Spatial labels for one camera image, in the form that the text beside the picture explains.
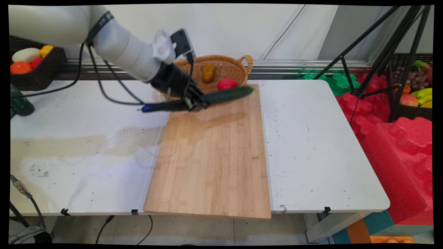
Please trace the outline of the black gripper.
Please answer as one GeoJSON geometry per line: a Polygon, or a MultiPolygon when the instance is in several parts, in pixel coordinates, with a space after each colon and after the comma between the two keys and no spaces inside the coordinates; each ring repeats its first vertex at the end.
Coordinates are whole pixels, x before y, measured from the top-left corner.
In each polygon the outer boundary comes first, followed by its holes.
{"type": "Polygon", "coordinates": [[[158,73],[151,80],[151,85],[169,96],[166,97],[166,103],[184,98],[189,112],[198,112],[211,105],[204,99],[204,94],[198,90],[190,75],[175,64],[161,64],[158,73]]]}

